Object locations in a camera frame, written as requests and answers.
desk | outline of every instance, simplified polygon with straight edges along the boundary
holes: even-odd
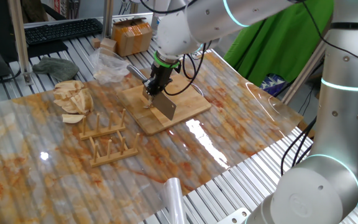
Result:
[[[67,40],[68,52],[49,56],[72,60],[80,68],[76,79],[93,80],[91,38]],[[155,42],[149,52],[127,59],[136,67],[149,67],[153,50]],[[75,137],[76,126],[59,121],[62,112],[48,103],[53,96],[43,93],[52,90],[56,80],[34,75],[34,86],[25,86],[21,79],[0,84],[0,199],[5,200],[0,205],[9,205],[0,208],[0,218],[19,223],[29,218],[45,223],[168,223],[166,209],[149,215],[160,209],[158,190],[172,176],[181,178],[188,193],[184,200],[189,223],[216,223],[240,207],[255,209],[277,186],[280,158],[300,133],[291,131],[299,117],[241,78],[213,51],[206,59],[196,84],[213,104],[210,111],[144,136],[139,156],[95,169],[86,161],[91,159],[90,144]],[[122,85],[87,85],[100,92],[94,95],[98,111],[118,114],[122,106],[115,93],[139,83],[129,75]],[[250,91],[239,97],[246,88]],[[26,98],[6,101],[20,96]],[[126,126],[130,141],[141,132],[132,118]],[[288,135],[282,138],[280,131]],[[308,139],[303,150],[310,144]],[[293,156],[289,153],[286,170]],[[346,222],[358,223],[358,208]]]

bamboo cutting board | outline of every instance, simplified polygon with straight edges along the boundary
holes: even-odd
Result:
[[[173,82],[166,88],[169,93],[177,93],[188,84],[188,80],[182,75],[172,75],[171,78]],[[190,86],[177,96],[169,96],[177,105],[173,119],[169,120],[157,108],[144,108],[147,99],[142,92],[143,85],[140,85],[118,93],[118,98],[147,135],[159,133],[211,107],[211,104]]]

teal light ring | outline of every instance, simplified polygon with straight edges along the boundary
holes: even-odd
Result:
[[[336,162],[338,162],[340,165],[342,165],[343,167],[345,167],[347,169],[347,171],[349,171],[351,174],[352,174],[352,177],[354,178],[354,180],[356,181],[356,184],[357,184],[357,187],[358,187],[358,180],[357,180],[357,177],[356,175],[354,175],[354,173],[350,170],[350,168],[348,168],[348,166],[346,166],[343,162],[333,158],[332,156],[327,156],[327,155],[324,155],[324,154],[316,154],[316,155],[312,155],[312,156],[309,156],[308,158],[311,158],[311,157],[314,157],[314,156],[323,156],[323,157],[327,157],[329,159],[332,159]]]
[[[226,8],[226,11],[227,13],[229,14],[230,18],[239,26],[242,26],[242,27],[249,27],[247,25],[244,25],[244,24],[241,24],[234,16],[233,14],[231,13],[230,9],[229,9],[229,5],[227,4],[227,0],[223,0],[223,4],[224,4],[224,7]]]
[[[345,91],[358,91],[358,87],[349,87],[349,86],[341,86],[341,85],[337,85],[337,84],[333,84],[333,83],[329,83],[326,80],[321,79],[321,83],[331,87],[331,88],[335,88],[338,90],[345,90]]]
[[[199,52],[203,48],[203,45],[204,44],[201,44],[200,47],[194,53]]]

blue object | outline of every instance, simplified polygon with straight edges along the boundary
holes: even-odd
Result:
[[[265,77],[259,88],[274,96],[285,86],[285,84],[286,81],[279,75],[269,74]]]

black keyboard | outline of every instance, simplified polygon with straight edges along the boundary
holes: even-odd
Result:
[[[31,45],[100,34],[102,29],[103,25],[97,19],[83,19],[80,21],[28,28],[24,29],[24,33],[27,43]]]

